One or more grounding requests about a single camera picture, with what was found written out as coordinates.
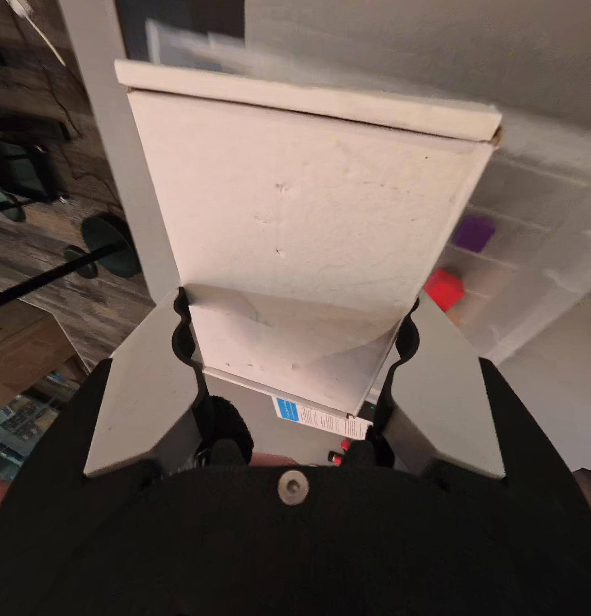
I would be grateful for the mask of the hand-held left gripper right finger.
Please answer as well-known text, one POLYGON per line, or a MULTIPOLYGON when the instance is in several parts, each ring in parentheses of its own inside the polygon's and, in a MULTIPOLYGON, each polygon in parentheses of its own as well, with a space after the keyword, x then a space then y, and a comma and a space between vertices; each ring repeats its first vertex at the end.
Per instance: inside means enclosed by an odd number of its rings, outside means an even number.
POLYGON ((401 322, 374 411, 394 467, 435 463, 503 479, 506 470, 479 357, 424 291, 401 322))

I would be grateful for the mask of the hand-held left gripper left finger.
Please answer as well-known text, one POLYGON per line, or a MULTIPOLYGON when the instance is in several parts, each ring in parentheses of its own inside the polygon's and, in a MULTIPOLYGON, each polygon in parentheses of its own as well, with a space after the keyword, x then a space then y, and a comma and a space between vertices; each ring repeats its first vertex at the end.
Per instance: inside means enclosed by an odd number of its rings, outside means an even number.
POLYGON ((189 299, 179 287, 111 356, 85 476, 140 461, 168 474, 186 465, 202 442, 191 408, 207 394, 195 350, 189 299))

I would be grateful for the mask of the red cube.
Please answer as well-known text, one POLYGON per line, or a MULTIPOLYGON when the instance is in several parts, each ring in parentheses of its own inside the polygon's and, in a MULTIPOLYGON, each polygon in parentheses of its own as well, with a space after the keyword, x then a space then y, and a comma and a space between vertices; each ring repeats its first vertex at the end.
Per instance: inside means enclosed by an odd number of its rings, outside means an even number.
POLYGON ((425 282, 423 290, 443 311, 448 312, 465 295, 464 283, 444 269, 435 269, 425 282))

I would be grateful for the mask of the purple cube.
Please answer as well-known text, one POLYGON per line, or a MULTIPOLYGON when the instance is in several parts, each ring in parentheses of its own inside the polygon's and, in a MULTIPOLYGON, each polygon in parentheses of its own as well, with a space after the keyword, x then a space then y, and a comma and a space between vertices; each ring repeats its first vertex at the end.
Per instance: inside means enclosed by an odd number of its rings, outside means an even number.
POLYGON ((492 218, 479 214, 468 214, 456 227, 451 244, 461 250, 480 254, 495 231, 496 223, 492 218))

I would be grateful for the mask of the clear plastic container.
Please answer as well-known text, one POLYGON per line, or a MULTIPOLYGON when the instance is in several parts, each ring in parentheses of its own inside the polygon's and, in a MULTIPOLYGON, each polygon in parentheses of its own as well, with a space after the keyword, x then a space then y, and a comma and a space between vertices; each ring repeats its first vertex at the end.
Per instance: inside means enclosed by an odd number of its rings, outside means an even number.
POLYGON ((481 252, 452 238, 433 266, 462 280, 448 314, 496 364, 591 291, 591 130, 500 111, 500 145, 454 230, 476 216, 495 231, 481 252))

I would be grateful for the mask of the white cardboard box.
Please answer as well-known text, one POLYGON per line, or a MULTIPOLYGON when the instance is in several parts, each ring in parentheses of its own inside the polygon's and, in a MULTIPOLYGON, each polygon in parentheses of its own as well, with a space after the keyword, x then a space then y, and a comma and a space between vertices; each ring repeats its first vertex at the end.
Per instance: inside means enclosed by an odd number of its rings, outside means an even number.
POLYGON ((206 372, 357 412, 500 111, 132 60, 115 72, 206 372))

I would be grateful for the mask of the wooden crate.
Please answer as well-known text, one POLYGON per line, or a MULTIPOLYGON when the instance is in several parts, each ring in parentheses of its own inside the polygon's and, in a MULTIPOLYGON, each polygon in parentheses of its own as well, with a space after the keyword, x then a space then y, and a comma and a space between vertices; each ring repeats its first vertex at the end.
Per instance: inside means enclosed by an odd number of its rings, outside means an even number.
POLYGON ((77 383, 89 369, 51 312, 20 299, 0 307, 0 408, 50 373, 77 383))

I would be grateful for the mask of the printed leaflet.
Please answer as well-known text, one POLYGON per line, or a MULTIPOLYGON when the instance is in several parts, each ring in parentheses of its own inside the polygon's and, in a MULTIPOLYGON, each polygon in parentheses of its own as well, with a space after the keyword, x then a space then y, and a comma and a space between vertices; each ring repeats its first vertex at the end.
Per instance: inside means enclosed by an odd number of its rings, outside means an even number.
POLYGON ((279 397, 272 397, 271 400, 279 418, 346 439, 364 440, 372 426, 371 421, 357 416, 339 416, 279 397))

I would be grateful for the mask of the black stanchion pole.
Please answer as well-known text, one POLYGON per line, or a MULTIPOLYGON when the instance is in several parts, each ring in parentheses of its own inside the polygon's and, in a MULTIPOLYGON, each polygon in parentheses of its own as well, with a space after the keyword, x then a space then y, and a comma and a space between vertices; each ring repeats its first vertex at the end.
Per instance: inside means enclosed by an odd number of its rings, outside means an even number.
POLYGON ((91 260, 91 254, 84 249, 70 244, 64 248, 62 256, 70 272, 87 280, 98 277, 98 267, 95 261, 91 260))
MULTIPOLYGON (((119 278, 129 279, 141 273, 142 267, 128 223, 112 213, 90 216, 81 224, 81 234, 91 260, 119 278)), ((21 299, 74 272, 64 262, 47 272, 0 291, 0 307, 21 299)))

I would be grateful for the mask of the black utility cart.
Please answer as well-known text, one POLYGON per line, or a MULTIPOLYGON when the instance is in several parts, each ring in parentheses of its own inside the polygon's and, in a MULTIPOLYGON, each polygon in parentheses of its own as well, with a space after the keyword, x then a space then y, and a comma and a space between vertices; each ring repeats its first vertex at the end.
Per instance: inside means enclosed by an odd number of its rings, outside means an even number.
POLYGON ((53 160, 54 148, 68 142, 61 121, 0 107, 0 214, 24 222, 26 207, 68 200, 53 160))

